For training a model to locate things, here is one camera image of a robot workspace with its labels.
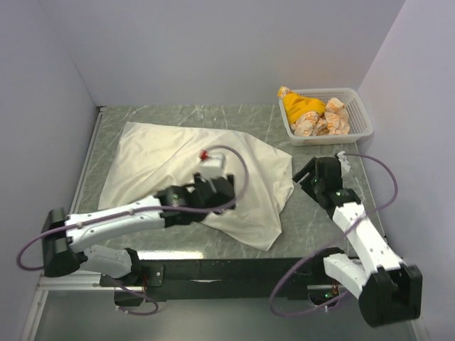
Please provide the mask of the cream satin pillowcase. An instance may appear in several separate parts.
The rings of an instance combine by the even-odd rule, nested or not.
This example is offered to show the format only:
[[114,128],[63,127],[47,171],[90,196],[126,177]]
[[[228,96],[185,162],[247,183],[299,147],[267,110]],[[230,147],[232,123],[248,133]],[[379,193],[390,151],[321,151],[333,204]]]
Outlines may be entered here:
[[189,183],[200,152],[215,145],[241,155],[250,181],[236,210],[209,215],[204,225],[269,250],[282,233],[279,215],[294,190],[292,157],[245,132],[126,123],[98,208],[126,205],[170,185]]

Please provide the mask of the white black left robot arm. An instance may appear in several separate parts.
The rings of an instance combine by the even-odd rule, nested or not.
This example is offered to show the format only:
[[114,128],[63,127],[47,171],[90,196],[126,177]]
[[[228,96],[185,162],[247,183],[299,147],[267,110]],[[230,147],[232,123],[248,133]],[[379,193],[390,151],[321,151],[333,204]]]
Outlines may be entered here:
[[49,278],[86,270],[118,278],[125,285],[138,283],[142,265],[136,251],[111,249],[105,240],[148,229],[202,222],[209,214],[235,209],[235,177],[207,178],[172,185],[136,202],[97,212],[67,215],[52,209],[42,228],[43,273]]

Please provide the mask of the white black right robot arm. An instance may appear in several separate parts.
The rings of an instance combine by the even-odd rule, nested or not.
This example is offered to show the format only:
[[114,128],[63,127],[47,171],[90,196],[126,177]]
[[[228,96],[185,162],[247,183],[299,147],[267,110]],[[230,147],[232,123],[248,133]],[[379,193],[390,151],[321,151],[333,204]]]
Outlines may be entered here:
[[313,157],[292,178],[323,208],[346,234],[357,260],[342,251],[326,248],[311,260],[319,283],[339,282],[358,299],[361,315],[371,327],[380,327],[421,315],[423,276],[415,265],[406,265],[380,235],[357,193],[343,184],[350,170],[344,152]]

